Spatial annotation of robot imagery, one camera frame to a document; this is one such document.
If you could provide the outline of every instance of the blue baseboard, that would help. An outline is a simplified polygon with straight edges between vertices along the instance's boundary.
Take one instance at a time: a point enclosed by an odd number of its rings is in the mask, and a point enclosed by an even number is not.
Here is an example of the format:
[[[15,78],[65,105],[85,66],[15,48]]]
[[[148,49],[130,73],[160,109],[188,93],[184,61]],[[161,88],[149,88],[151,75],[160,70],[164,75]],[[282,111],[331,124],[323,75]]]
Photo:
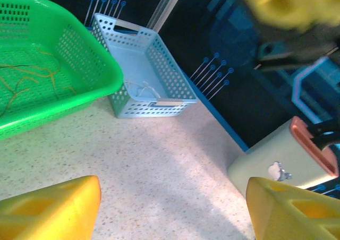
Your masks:
[[[188,80],[193,91],[212,115],[218,120],[222,127],[228,132],[228,134],[234,139],[234,141],[240,146],[243,151],[247,151],[249,147],[244,143],[240,136],[232,129],[228,122],[222,117],[222,115],[214,108],[210,101],[203,95],[203,93],[196,87],[196,85],[189,79],[189,77],[183,72],[186,79]]]

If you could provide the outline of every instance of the white cord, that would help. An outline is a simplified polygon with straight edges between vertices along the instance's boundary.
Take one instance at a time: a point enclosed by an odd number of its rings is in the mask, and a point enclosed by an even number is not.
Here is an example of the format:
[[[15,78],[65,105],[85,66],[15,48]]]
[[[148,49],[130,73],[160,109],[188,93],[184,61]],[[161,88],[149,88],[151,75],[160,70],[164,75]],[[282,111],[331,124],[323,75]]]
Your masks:
[[[127,89],[130,88],[131,84],[137,85],[139,87],[139,89],[142,89],[140,91],[140,93],[136,95],[136,97],[140,97],[142,95],[143,91],[145,91],[146,89],[150,89],[150,90],[152,90],[152,92],[153,92],[153,94],[156,98],[160,98],[159,93],[153,87],[151,87],[146,81],[143,81],[144,86],[139,85],[135,82],[128,81],[128,80],[126,80],[124,82],[127,83]]]

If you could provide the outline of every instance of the blurry yellow object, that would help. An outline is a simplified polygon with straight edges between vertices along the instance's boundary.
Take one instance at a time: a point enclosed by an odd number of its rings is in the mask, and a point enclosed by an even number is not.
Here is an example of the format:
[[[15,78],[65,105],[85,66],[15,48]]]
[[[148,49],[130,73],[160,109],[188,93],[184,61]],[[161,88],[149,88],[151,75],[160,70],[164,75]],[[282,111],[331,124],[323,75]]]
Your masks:
[[[0,240],[90,240],[101,201],[85,176],[0,201]]]
[[[314,23],[340,24],[340,0],[245,0],[255,17],[281,29],[305,32]]]
[[[260,177],[246,192],[257,240],[340,239],[340,200]]]

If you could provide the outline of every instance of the plastic basket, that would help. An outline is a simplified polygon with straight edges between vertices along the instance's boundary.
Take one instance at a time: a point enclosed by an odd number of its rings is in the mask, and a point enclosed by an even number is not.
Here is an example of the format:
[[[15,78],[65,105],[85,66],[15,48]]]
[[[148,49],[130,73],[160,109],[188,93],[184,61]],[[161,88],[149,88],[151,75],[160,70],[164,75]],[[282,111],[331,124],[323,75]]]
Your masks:
[[[119,65],[66,9],[0,0],[0,140],[119,89]]]
[[[124,85],[109,96],[118,118],[176,116],[197,102],[158,33],[95,14],[93,35],[124,73]]]

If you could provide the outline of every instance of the light blue plastic basket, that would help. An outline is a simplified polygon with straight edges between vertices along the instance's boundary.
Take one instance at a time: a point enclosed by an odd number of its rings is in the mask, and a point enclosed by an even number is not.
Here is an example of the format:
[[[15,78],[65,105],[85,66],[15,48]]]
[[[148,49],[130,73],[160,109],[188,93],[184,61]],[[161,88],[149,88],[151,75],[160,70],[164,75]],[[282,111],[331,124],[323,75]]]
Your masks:
[[[102,14],[92,26],[124,74],[123,86],[109,96],[118,118],[176,116],[198,101],[158,33]]]

